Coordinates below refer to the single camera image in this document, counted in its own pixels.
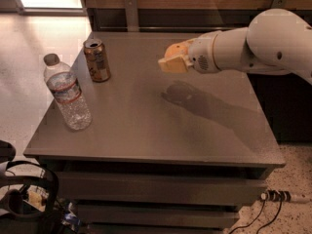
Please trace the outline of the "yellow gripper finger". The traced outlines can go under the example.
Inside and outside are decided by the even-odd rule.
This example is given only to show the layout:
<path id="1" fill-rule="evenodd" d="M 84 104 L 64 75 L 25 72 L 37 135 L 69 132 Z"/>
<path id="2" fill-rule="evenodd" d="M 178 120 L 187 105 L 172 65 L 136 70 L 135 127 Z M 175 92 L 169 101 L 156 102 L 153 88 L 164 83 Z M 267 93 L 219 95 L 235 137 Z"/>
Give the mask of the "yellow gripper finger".
<path id="1" fill-rule="evenodd" d="M 158 64 L 161 70 L 167 73 L 186 73 L 193 66 L 189 58 L 184 55 L 161 58 Z"/>
<path id="2" fill-rule="evenodd" d="M 189 48 L 191 44 L 196 40 L 196 38 L 188 39 L 179 43 L 181 48 Z"/>

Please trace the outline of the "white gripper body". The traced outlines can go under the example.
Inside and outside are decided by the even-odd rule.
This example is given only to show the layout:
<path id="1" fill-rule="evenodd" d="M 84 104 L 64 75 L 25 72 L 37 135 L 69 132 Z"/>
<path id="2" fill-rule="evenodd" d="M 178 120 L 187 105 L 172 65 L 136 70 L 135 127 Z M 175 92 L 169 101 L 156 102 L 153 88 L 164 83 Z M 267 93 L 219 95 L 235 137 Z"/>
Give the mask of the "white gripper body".
<path id="1" fill-rule="evenodd" d="M 196 38 L 188 48 L 193 67 L 202 74 L 218 73 L 214 59 L 214 42 L 219 31 L 205 33 Z"/>

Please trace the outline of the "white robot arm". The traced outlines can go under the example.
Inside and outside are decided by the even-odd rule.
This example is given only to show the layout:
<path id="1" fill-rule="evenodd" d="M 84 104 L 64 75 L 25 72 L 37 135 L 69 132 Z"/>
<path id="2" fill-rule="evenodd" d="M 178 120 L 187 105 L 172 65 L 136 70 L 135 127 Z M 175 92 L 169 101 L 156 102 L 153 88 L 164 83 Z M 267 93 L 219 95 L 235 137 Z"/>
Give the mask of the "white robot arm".
<path id="1" fill-rule="evenodd" d="M 312 84 L 312 26 L 284 9 L 257 15 L 247 27 L 214 31 L 172 44 L 158 60 L 162 71 L 202 74 L 237 70 L 293 73 Z"/>

